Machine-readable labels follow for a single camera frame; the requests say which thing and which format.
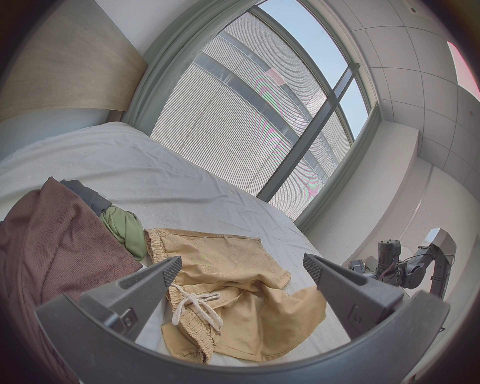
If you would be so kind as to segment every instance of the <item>green garment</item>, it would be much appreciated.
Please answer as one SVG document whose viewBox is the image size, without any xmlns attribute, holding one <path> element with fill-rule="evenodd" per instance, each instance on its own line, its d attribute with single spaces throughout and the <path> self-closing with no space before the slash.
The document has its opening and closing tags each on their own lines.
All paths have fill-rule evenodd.
<svg viewBox="0 0 480 384">
<path fill-rule="evenodd" d="M 147 247 L 144 229 L 135 214 L 112 205 L 102 212 L 100 220 L 136 260 L 140 261 L 145 257 Z"/>
</svg>

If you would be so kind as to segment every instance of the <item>clothes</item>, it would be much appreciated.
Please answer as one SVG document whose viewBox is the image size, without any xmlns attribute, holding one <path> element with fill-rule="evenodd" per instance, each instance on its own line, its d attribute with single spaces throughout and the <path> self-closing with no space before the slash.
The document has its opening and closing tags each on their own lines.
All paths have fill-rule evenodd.
<svg viewBox="0 0 480 384">
<path fill-rule="evenodd" d="M 62 382 L 78 380 L 41 331 L 35 308 L 61 293 L 77 299 L 140 268 L 87 204 L 53 178 L 22 197 L 0 226 L 2 307 Z"/>
<path fill-rule="evenodd" d="M 145 257 L 147 247 L 145 245 L 144 229 L 134 213 L 112 205 L 105 212 L 102 212 L 100 221 L 136 260 L 140 261 Z"/>
<path fill-rule="evenodd" d="M 290 273 L 264 250 L 260 239 L 164 228 L 144 232 L 154 263 L 182 257 L 182 269 L 167 293 L 174 313 L 187 299 L 182 290 L 191 295 L 190 301 L 218 294 L 215 300 L 203 296 L 200 306 L 209 305 L 220 316 L 221 322 L 214 316 L 210 320 L 221 334 L 195 305 L 186 305 L 178 326 L 162 326 L 174 357 L 209 362 L 215 351 L 245 360 L 273 360 L 304 341 L 325 318 L 326 301 L 316 287 L 291 296 L 282 291 Z"/>
<path fill-rule="evenodd" d="M 85 187 L 79 180 L 67 181 L 63 179 L 60 183 L 79 195 L 97 216 L 100 216 L 102 212 L 105 212 L 112 205 L 112 202 L 100 196 L 97 191 Z"/>
</svg>

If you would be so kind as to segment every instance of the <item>mattress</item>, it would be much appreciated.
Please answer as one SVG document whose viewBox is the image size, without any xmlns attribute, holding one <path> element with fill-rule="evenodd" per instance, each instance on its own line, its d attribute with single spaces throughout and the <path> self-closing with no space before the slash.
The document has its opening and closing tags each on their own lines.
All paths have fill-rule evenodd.
<svg viewBox="0 0 480 384">
<path fill-rule="evenodd" d="M 128 124 L 113 122 L 45 139 L 0 162 L 0 220 L 48 177 L 78 179 L 140 218 L 144 228 L 181 228 L 258 237 L 278 264 L 291 272 L 285 291 L 313 285 L 303 254 L 319 254 L 280 210 L 196 166 Z M 160 326 L 171 319 L 162 300 L 136 340 L 169 354 Z M 326 319 L 287 355 L 264 364 L 312 357 L 350 341 L 327 305 Z M 258 365 L 214 354 L 214 365 Z"/>
</svg>

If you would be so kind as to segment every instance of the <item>drawstring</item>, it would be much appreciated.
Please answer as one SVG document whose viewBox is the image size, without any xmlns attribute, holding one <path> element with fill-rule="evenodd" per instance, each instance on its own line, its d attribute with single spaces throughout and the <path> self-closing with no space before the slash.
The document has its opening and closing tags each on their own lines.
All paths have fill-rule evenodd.
<svg viewBox="0 0 480 384">
<path fill-rule="evenodd" d="M 196 293 L 187 293 L 177 284 L 172 284 L 172 287 L 178 289 L 183 296 L 183 300 L 178 304 L 175 313 L 173 314 L 172 324 L 178 325 L 180 321 L 181 314 L 186 310 L 185 306 L 189 304 L 193 304 L 194 307 L 198 310 L 198 316 L 207 321 L 213 329 L 215 329 L 219 335 L 220 329 L 223 327 L 223 320 L 218 313 L 216 313 L 212 307 L 210 307 L 206 302 L 216 300 L 220 297 L 220 293 L 202 293 L 201 295 L 197 295 Z M 208 313 L 213 317 L 213 319 L 200 307 L 200 304 L 203 305 Z"/>
</svg>

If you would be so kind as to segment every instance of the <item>brown waffle-textured fabric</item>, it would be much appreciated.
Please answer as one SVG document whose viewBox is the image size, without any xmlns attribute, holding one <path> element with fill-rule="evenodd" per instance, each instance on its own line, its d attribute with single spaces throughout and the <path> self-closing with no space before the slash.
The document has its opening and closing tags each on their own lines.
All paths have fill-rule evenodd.
<svg viewBox="0 0 480 384">
<path fill-rule="evenodd" d="M 74 192 L 49 178 L 0 225 L 0 298 L 24 342 L 63 382 L 77 383 L 41 331 L 35 308 L 141 268 Z"/>
</svg>

